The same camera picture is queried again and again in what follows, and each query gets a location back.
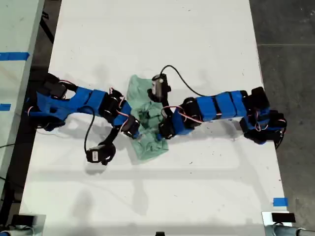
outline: white table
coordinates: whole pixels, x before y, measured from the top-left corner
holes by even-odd
[[[0,0],[0,52],[28,52],[27,61],[0,61],[0,146],[13,144],[20,124],[32,53],[44,0]],[[6,177],[14,146],[0,148],[0,176]],[[0,179],[0,193],[4,181]]]
[[[63,0],[51,73],[125,94],[131,75],[150,79],[166,64],[203,94],[261,86],[248,0]],[[166,73],[171,104],[193,95]],[[273,143],[245,139],[236,121],[204,124],[141,165],[120,135],[105,169],[86,162],[91,118],[37,132],[20,212],[46,215],[45,236],[263,236],[261,212],[286,210],[272,205],[284,196]],[[108,132],[96,118],[88,146]]]

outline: concrete floor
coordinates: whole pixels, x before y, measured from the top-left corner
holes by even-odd
[[[288,121],[286,136],[277,150],[288,208],[295,212],[297,226],[315,230],[315,1],[250,3],[265,90],[272,108],[283,112]],[[50,16],[47,24],[53,33],[60,5],[60,0],[46,0],[44,10]],[[39,28],[31,78],[47,70],[51,50],[52,44]],[[18,165],[24,176],[15,181],[24,183],[27,168],[21,170],[14,162],[11,173],[16,173],[14,166]]]

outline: blue painter's tape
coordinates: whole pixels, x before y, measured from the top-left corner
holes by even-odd
[[[29,53],[24,52],[0,52],[0,60],[27,60],[29,58]]]
[[[287,207],[287,198],[274,198],[274,207]]]
[[[0,111],[2,112],[7,112],[10,111],[11,109],[11,104],[0,104]]]

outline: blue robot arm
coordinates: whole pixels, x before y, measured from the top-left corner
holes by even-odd
[[[67,90],[75,92],[66,99]],[[59,80],[48,74],[44,83],[31,93],[28,100],[27,113],[30,122],[36,128],[52,131],[65,125],[66,118],[72,113],[86,113],[94,117],[103,117],[111,125],[109,136],[97,147],[86,149],[86,140],[91,125],[85,137],[85,153],[92,163],[102,162],[107,165],[115,155],[113,141],[119,132],[124,132],[131,138],[137,138],[140,122],[130,114],[131,107],[120,92],[111,89],[110,93],[78,87],[69,81]]]
[[[240,125],[244,136],[258,144],[273,140],[278,147],[283,139],[286,120],[283,114],[270,110],[262,87],[253,89],[251,95],[239,90],[214,96],[189,97],[173,113],[167,101],[171,88],[166,75],[160,73],[152,80],[154,88],[148,90],[148,95],[154,102],[161,102],[165,111],[165,119],[158,126],[158,139],[186,135],[204,122],[237,117],[242,118]]]

